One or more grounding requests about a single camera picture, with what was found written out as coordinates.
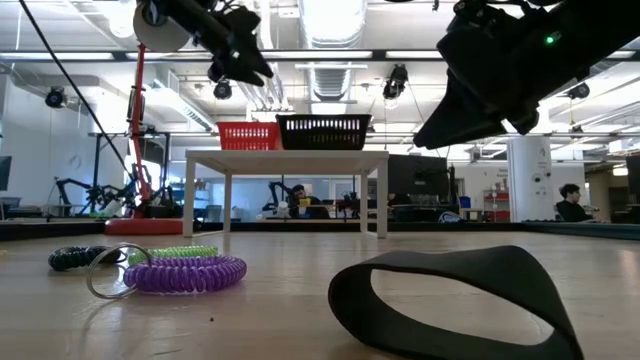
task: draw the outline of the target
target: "black basket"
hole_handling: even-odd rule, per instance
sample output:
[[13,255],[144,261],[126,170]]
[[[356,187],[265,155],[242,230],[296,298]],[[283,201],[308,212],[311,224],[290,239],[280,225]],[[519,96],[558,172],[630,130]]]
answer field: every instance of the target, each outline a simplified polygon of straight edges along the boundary
[[285,150],[362,150],[371,115],[276,115]]

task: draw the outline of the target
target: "white table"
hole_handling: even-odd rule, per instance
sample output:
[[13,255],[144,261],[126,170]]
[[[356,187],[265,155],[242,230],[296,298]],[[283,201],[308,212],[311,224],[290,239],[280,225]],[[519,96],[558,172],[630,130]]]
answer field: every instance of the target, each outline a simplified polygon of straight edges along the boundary
[[[231,230],[231,181],[233,175],[360,175],[359,195],[367,198],[367,178],[378,170],[378,214],[387,213],[389,153],[386,151],[187,151],[183,234],[193,236],[193,202],[196,164],[225,175],[224,226]],[[360,201],[360,230],[367,229],[367,201]],[[378,216],[377,237],[387,237],[387,217]]]

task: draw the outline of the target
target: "black rubber band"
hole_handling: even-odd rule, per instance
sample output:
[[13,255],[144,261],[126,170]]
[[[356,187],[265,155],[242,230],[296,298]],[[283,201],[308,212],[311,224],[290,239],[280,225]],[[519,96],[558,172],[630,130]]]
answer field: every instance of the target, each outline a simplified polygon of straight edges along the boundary
[[[461,281],[528,310],[554,331],[544,342],[530,346],[423,324],[376,295],[371,286],[373,270]],[[362,343],[410,359],[584,359],[553,281],[533,256],[516,246],[445,254],[383,254],[338,273],[329,286],[329,304],[340,323]]]

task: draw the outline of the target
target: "green coiled keychain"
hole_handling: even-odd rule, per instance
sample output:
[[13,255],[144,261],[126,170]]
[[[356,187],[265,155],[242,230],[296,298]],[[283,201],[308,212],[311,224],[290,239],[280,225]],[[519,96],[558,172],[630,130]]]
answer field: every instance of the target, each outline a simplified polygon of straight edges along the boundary
[[[185,258],[185,257],[205,257],[218,255],[218,248],[215,246],[180,246],[165,249],[149,249],[149,253],[156,258]],[[139,251],[129,256],[129,265],[135,265],[146,261],[145,255]]]

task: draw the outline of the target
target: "black coiled keychain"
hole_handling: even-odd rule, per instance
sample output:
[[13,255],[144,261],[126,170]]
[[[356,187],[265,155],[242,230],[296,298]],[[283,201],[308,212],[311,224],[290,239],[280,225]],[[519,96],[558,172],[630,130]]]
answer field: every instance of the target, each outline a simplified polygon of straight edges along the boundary
[[[64,271],[80,266],[89,266],[93,259],[106,249],[106,246],[64,247],[49,255],[49,266],[51,266],[55,271]],[[125,260],[127,260],[127,255],[121,251],[116,251],[105,257],[101,263],[117,264]]]

